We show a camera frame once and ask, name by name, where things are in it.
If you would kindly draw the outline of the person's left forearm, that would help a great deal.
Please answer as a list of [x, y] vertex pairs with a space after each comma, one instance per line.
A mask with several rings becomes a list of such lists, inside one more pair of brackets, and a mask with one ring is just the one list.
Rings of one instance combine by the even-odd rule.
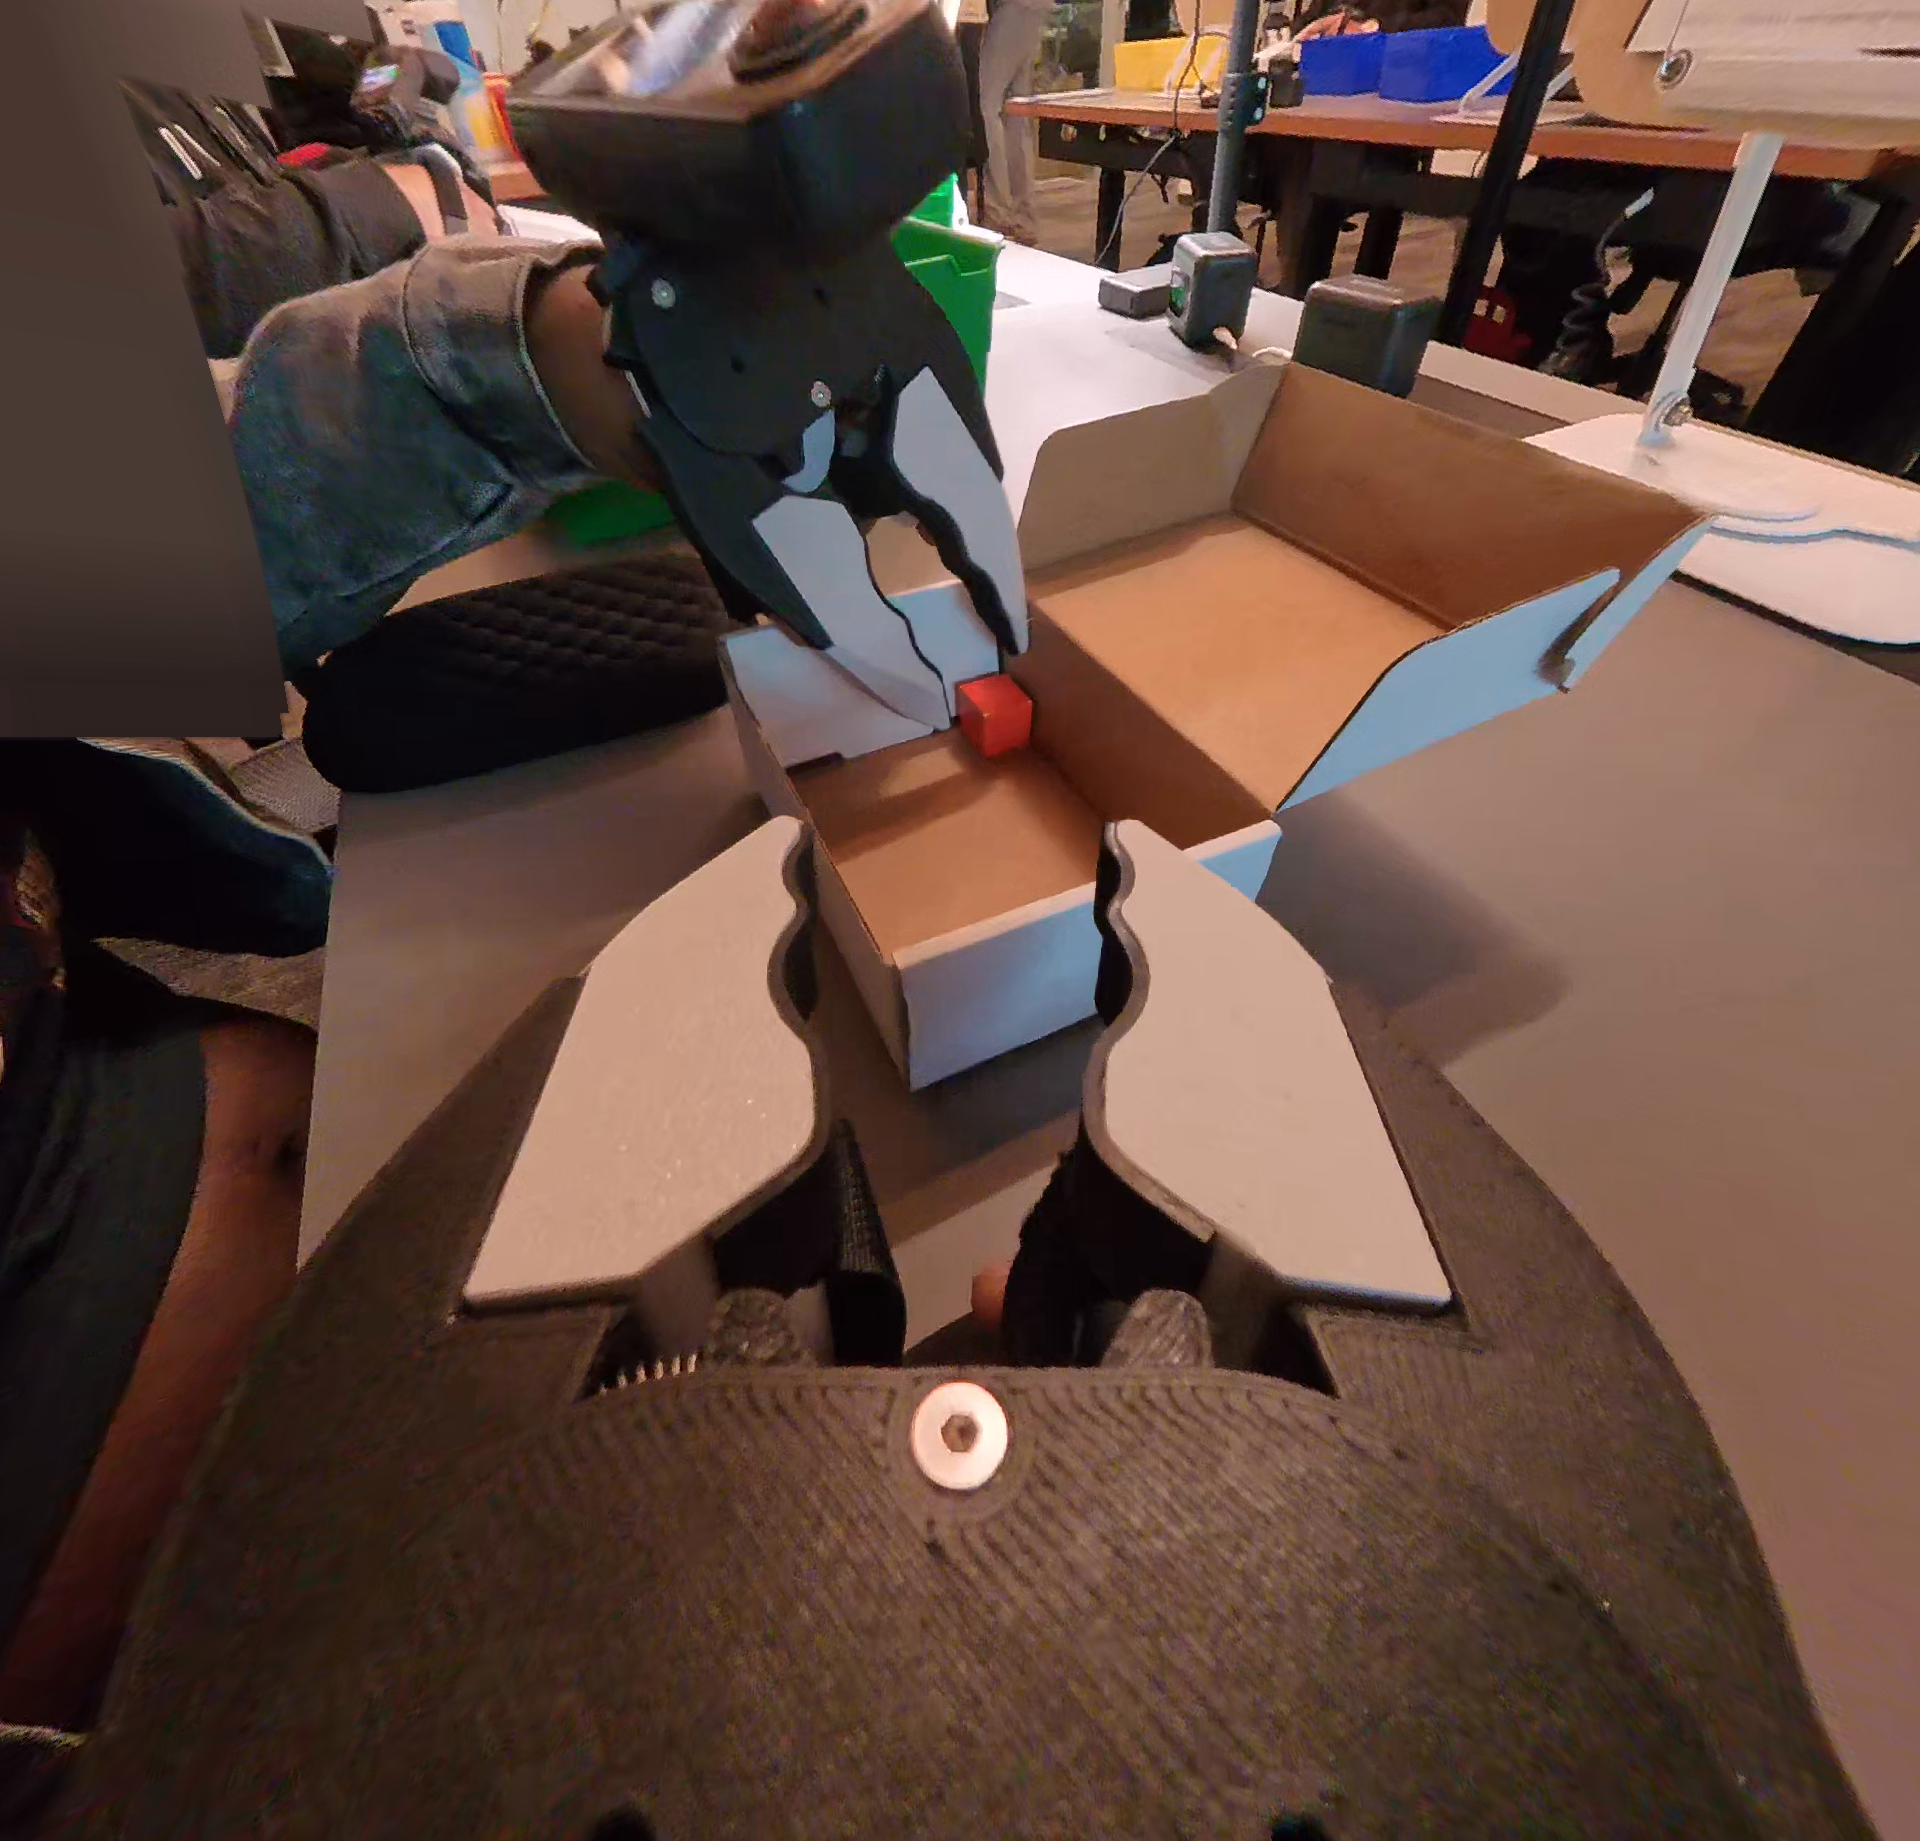
[[595, 244], [453, 238], [279, 305], [234, 365], [228, 440], [284, 677], [369, 633], [438, 568], [603, 480], [524, 344], [543, 276]]

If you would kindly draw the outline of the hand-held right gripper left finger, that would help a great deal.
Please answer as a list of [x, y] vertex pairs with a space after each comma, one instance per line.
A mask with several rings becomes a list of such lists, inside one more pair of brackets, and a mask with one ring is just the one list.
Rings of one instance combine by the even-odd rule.
[[588, 966], [468, 1309], [599, 1300], [707, 1322], [714, 1241], [825, 1143], [818, 1052], [782, 978], [809, 916], [803, 854], [801, 820], [768, 820]]

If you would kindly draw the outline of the black stand pole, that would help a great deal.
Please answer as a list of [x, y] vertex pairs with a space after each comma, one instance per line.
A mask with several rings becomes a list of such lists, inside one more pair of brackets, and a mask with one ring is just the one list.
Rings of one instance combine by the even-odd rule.
[[1479, 196], [1455, 252], [1453, 276], [1438, 322], [1438, 340], [1449, 344], [1466, 342], [1474, 305], [1485, 289], [1485, 269], [1494, 247], [1499, 241], [1530, 139], [1545, 104], [1548, 84], [1558, 73], [1563, 39], [1572, 10], [1575, 0], [1534, 0], [1533, 5], [1515, 78], [1499, 112], [1494, 141], [1485, 153]]

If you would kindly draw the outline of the person's left hand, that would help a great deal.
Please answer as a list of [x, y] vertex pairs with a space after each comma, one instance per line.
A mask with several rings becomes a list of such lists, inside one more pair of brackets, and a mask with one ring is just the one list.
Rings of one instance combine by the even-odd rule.
[[577, 455], [599, 478], [659, 490], [659, 472], [637, 429], [637, 392], [604, 358], [604, 312], [588, 267], [539, 279], [524, 299], [524, 344]]

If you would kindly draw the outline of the light grey power adapter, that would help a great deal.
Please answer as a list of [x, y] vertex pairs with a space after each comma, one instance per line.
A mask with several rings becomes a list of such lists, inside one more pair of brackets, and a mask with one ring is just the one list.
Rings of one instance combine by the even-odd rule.
[[1190, 232], [1169, 252], [1167, 324], [1188, 349], [1233, 351], [1245, 333], [1258, 255], [1233, 232]]

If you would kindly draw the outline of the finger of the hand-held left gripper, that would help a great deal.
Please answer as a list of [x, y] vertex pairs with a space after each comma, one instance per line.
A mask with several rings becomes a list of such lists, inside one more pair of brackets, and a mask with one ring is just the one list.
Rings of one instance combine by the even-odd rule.
[[934, 367], [904, 377], [877, 409], [857, 458], [857, 512], [912, 519], [999, 651], [1018, 656], [1028, 647], [1019, 539], [993, 437], [974, 435], [982, 424]]
[[814, 647], [895, 713], [925, 728], [949, 726], [947, 681], [918, 647], [906, 612], [879, 591], [855, 517], [825, 492], [837, 422], [814, 419], [801, 450], [801, 464], [752, 529], [825, 633]]

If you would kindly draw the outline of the wooden desk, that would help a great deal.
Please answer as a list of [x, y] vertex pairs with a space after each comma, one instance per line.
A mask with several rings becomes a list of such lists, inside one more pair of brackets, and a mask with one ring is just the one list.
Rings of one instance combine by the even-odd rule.
[[[1217, 109], [1193, 87], [1180, 91], [1073, 90], [1014, 101], [1022, 120], [1071, 127], [1117, 127], [1122, 130], [1179, 132], [1188, 139], [1217, 132]], [[1397, 150], [1489, 153], [1499, 118], [1462, 120], [1422, 102], [1360, 98], [1310, 98], [1298, 108], [1271, 109], [1251, 127], [1254, 134], [1310, 141], [1345, 141]], [[1530, 138], [1537, 159], [1578, 159], [1608, 164], [1640, 164], [1725, 173], [1735, 159], [1734, 134], [1655, 129], [1612, 121], [1545, 121]], [[1834, 181], [1892, 179], [1916, 168], [1914, 147], [1855, 147], [1790, 141], [1775, 161], [1782, 178]]]

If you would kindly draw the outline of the black quilted pad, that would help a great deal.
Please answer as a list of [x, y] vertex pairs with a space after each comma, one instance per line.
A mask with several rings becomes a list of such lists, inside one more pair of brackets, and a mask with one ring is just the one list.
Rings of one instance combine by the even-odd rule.
[[726, 700], [739, 627], [681, 542], [389, 612], [299, 680], [303, 750], [403, 793], [633, 739]]

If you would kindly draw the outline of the brown cardboard sign backing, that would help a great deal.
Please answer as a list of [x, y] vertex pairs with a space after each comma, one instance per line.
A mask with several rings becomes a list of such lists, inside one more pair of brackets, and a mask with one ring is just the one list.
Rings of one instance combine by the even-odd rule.
[[1841, 146], [1914, 147], [1917, 48], [1911, 53], [1692, 56], [1624, 48], [1648, 0], [1575, 0], [1563, 48], [1575, 87], [1608, 120], [1755, 130]]

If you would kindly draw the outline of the black bag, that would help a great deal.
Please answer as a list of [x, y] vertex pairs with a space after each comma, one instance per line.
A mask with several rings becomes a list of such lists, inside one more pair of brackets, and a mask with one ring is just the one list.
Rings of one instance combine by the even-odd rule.
[[206, 358], [236, 359], [279, 305], [369, 279], [429, 241], [499, 235], [492, 195], [442, 139], [442, 53], [275, 21], [269, 102], [124, 78]]

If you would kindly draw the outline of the white cardboard mailer box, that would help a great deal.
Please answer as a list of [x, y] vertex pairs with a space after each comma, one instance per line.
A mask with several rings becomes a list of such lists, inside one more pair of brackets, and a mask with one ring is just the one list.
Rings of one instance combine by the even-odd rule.
[[1048, 435], [1019, 503], [1028, 746], [982, 756], [778, 627], [726, 638], [744, 756], [924, 1088], [1094, 1011], [1103, 824], [1245, 895], [1277, 816], [1568, 688], [1707, 515], [1409, 399], [1264, 365]]

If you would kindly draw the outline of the red wooden cube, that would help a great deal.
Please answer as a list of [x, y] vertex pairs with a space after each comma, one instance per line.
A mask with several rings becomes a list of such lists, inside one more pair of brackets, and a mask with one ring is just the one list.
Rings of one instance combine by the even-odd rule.
[[1030, 747], [1035, 702], [1009, 672], [973, 677], [956, 686], [953, 713], [973, 752], [999, 761]]

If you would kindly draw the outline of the grey stand pole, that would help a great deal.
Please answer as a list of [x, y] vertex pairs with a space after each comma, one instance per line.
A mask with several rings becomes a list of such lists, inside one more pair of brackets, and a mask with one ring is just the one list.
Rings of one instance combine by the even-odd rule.
[[1254, 118], [1254, 53], [1264, 10], [1266, 0], [1234, 0], [1212, 143], [1211, 200], [1202, 223], [1205, 233], [1226, 235], [1234, 232], [1245, 132]]

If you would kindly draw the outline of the white sign stand base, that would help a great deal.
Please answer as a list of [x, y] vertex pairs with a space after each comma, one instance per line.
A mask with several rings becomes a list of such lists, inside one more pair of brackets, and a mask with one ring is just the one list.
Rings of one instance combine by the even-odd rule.
[[1702, 509], [1704, 529], [1673, 563], [1682, 579], [1832, 638], [1916, 647], [1916, 485], [1704, 422], [1644, 443], [1624, 413], [1530, 443]]

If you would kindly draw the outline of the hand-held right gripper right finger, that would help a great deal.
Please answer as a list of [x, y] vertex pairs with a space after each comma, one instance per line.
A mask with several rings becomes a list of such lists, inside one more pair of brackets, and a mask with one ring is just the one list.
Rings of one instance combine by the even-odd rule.
[[1094, 874], [1101, 1032], [1080, 1257], [1108, 1300], [1191, 1295], [1215, 1348], [1301, 1308], [1433, 1317], [1453, 1279], [1322, 968], [1142, 820]]

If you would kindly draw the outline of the white sign stand pole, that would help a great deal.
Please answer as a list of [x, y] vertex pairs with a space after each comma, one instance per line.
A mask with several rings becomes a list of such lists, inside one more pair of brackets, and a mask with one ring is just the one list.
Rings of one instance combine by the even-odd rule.
[[1755, 130], [1739, 139], [1725, 196], [1692, 284], [1684, 295], [1658, 377], [1650, 390], [1638, 450], [1664, 450], [1677, 426], [1692, 416], [1692, 377], [1710, 325], [1739, 260], [1746, 233], [1764, 200], [1766, 181], [1785, 147], [1781, 132]]

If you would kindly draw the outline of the green plastic bin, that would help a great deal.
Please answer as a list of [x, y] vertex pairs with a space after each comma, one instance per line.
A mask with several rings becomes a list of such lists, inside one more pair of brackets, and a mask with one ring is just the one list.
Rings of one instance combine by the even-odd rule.
[[[937, 299], [962, 342], [978, 386], [985, 388], [1002, 240], [973, 224], [965, 178], [953, 173], [934, 189], [898, 224], [893, 241], [903, 266]], [[583, 549], [597, 549], [672, 529], [675, 515], [659, 492], [599, 483], [560, 500], [543, 522]]]

